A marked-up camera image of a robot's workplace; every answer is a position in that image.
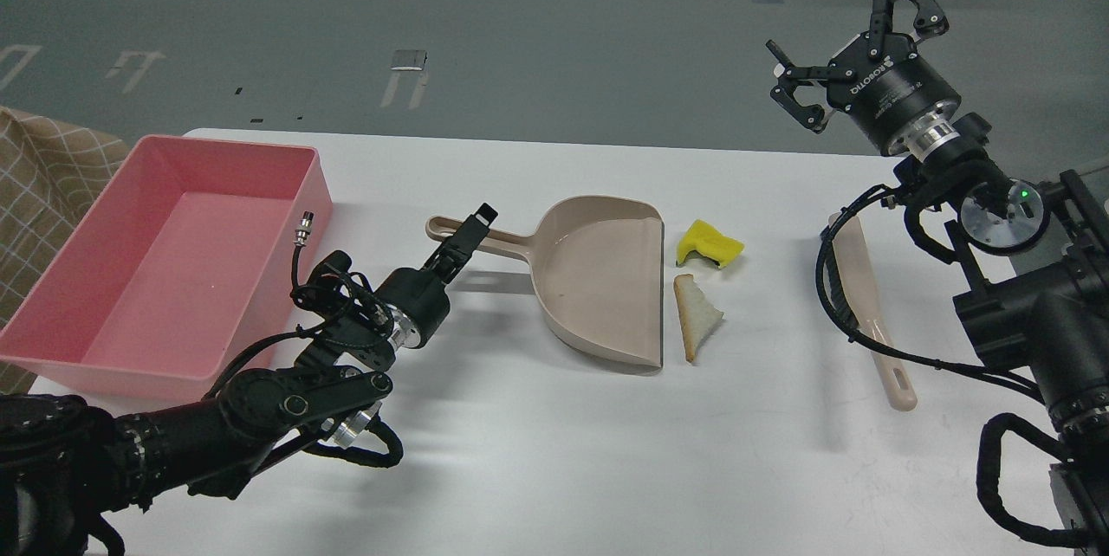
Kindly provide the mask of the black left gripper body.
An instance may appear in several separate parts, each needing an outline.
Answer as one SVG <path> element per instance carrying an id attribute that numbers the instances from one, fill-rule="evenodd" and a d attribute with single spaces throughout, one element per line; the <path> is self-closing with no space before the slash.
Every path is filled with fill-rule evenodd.
<path id="1" fill-rule="evenodd" d="M 378 297 L 411 322 L 405 347 L 421 348 L 449 313 L 447 283 L 431 269 L 397 267 L 378 287 Z"/>

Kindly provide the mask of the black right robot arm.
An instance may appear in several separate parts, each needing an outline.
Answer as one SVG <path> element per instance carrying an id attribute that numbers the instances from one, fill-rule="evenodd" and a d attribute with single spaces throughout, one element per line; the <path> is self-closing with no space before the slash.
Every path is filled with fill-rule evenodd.
<path id="1" fill-rule="evenodd" d="M 991 127 L 959 115 L 962 98 L 919 54 L 950 24 L 936 0 L 871 0 L 865 30 L 827 63 L 800 65 L 775 42 L 772 98 L 821 133 L 835 113 L 859 127 L 882 156 L 901 156 L 898 185 L 874 185 L 820 233 L 821 307 L 872 354 L 925 364 L 1018 391 L 1042 405 L 1046 433 L 1011 413 L 981 428 L 976 492 L 983 512 L 1019 540 L 1076 555 L 1106 553 L 1106 212 L 1076 171 L 1030 184 L 988 156 Z M 851 301 L 849 220 L 867 206 L 901 208 L 912 243 L 962 267 L 968 291 L 953 305 L 978 364 L 926 358 L 867 334 Z M 1003 437 L 1014 433 L 1054 458 L 1049 477 L 1061 528 L 1013 516 L 1003 505 Z"/>

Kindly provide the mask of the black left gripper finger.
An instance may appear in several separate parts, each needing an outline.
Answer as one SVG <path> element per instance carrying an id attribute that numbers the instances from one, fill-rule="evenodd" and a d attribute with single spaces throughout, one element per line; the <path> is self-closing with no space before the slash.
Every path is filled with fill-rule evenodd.
<path id="1" fill-rule="evenodd" d="M 433 255 L 426 261 L 426 267 L 433 273 L 459 273 L 468 260 L 472 257 L 472 232 L 476 225 L 474 214 L 462 221 L 447 221 L 444 218 L 431 218 L 426 222 L 428 236 L 437 234 L 441 242 Z"/>
<path id="2" fill-rule="evenodd" d="M 488 204 L 482 204 L 478 209 L 476 209 L 476 211 L 472 214 L 476 218 L 476 225 L 474 228 L 471 236 L 474 242 L 471 244 L 471 247 L 474 247 L 472 252 L 474 255 L 479 245 L 482 244 L 484 237 L 486 237 L 489 234 L 492 222 L 496 220 L 496 218 L 498 218 L 498 212 L 496 212 L 496 210 L 492 206 Z M 440 273 L 440 281 L 442 283 L 452 283 L 452 281 L 456 279 L 457 275 L 459 275 L 459 273 Z"/>

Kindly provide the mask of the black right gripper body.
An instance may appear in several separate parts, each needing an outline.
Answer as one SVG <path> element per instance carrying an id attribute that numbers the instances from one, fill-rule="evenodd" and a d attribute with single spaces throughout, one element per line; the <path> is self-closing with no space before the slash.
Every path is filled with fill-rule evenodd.
<path id="1" fill-rule="evenodd" d="M 881 55 L 871 59 L 873 49 Z M 827 104 L 859 127 L 881 156 L 907 152 L 905 127 L 927 113 L 945 117 L 960 107 L 962 95 L 918 52 L 910 36 L 892 32 L 882 44 L 855 36 L 832 55 L 830 64 L 848 71 L 844 80 L 827 81 Z"/>

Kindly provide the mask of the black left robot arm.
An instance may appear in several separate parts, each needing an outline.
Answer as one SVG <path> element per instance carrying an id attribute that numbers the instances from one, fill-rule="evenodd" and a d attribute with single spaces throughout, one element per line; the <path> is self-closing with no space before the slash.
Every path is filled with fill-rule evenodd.
<path id="1" fill-rule="evenodd" d="M 82 555 L 126 544 L 106 512 L 149 509 L 166 491 L 235 498 L 296 453 L 363 468 L 399 465 L 403 442 L 380 417 L 400 348 L 420 348 L 449 312 L 448 284 L 496 220 L 480 205 L 421 267 L 379 285 L 337 249 L 301 280 L 313 220 L 296 231 L 289 299 L 317 326 L 261 338 L 201 400 L 114 417 L 78 395 L 3 395 L 3 553 Z"/>

